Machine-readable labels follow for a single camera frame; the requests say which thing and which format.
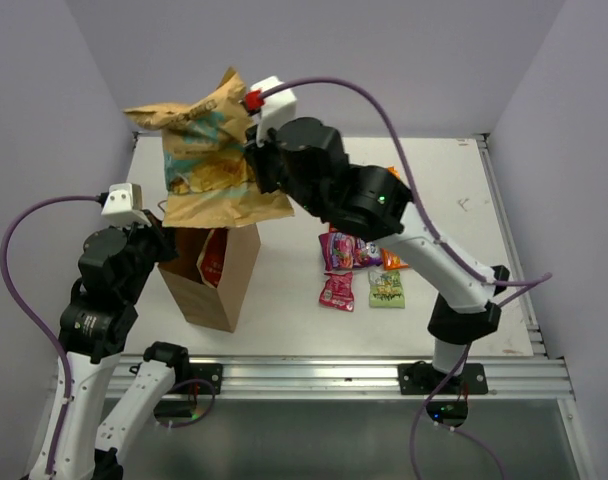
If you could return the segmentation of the brown potato chips bag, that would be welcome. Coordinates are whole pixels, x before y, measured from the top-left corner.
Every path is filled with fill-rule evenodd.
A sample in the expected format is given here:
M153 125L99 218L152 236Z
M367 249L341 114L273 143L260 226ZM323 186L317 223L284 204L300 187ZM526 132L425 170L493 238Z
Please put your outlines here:
M253 125L241 105L246 93L230 67L218 87L193 104L123 110L139 128L161 133L165 226L233 228L294 215L285 194L260 192L244 158L245 133Z

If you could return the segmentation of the cassava chips bag cream red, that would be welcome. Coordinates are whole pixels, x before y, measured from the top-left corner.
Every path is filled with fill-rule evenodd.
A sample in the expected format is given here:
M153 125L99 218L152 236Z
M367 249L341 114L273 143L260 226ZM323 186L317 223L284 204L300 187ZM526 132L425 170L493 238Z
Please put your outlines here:
M226 228L210 230L198 256L197 268L202 283L210 288L217 288L221 280L227 239Z

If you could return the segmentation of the brown paper bag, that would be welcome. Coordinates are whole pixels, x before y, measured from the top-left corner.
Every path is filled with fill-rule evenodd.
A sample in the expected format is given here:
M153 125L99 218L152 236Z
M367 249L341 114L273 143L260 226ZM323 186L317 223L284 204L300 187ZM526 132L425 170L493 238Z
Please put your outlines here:
M235 331L260 250L254 224L226 228L228 239L221 280L217 288L202 283L198 256L213 226L208 228L191 213L177 214L174 199L164 207L164 223L175 233L178 257L158 269L186 322L214 330Z

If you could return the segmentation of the orange yellow snack bag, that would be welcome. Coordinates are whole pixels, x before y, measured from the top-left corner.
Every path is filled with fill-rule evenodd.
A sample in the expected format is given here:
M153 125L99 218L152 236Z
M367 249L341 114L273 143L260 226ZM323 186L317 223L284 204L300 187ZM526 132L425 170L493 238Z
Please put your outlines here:
M400 174L398 173L398 171L396 170L396 168L394 166L388 167L387 170L398 180L400 179Z

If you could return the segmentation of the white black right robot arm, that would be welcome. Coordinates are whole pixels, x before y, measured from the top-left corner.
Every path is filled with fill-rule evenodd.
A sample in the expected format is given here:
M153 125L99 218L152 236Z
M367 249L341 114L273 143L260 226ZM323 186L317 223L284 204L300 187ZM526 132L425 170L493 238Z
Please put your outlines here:
M261 192L283 192L340 232L396 254L437 290L429 379L445 393L460 386L470 345L498 329L493 299L505 289L508 268L477 263L453 245L463 260L457 263L445 251L450 242L430 233L411 190L384 167L351 163L340 132L318 119L291 120L265 137L248 128L244 157Z

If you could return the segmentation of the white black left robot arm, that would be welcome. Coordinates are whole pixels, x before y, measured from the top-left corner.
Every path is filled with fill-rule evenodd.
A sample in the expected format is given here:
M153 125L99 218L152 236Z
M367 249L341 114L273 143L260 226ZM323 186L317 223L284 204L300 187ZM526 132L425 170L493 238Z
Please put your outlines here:
M128 451L161 398L192 379L188 352L157 341L108 416L102 414L114 370L138 313L135 305L159 262L176 256L174 241L150 212L125 227L90 235L79 279L60 318L56 399L31 479L120 479Z

